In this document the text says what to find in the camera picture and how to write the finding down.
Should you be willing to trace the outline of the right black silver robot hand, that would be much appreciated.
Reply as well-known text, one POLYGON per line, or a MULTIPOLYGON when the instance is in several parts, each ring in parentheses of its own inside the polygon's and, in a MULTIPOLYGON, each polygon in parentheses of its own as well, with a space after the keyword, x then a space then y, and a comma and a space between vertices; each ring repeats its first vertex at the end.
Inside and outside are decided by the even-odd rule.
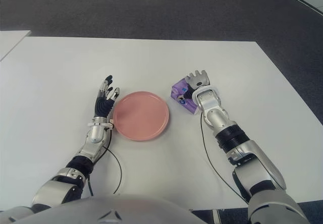
POLYGON ((187 83, 188 90, 184 94, 179 95, 177 97, 178 100, 192 99, 193 92, 202 86, 210 85, 210 81, 205 70, 202 70, 201 72, 196 70, 195 74, 190 73, 184 79, 187 83))

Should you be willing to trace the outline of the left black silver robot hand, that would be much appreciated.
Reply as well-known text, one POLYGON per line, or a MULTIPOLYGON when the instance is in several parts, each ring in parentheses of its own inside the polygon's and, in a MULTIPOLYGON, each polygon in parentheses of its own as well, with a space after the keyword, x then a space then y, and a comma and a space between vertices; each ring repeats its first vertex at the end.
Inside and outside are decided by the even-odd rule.
POLYGON ((94 117, 104 117, 106 118, 120 95, 120 88, 113 88, 111 86, 113 82, 113 76, 109 75, 102 82, 94 107, 94 117))

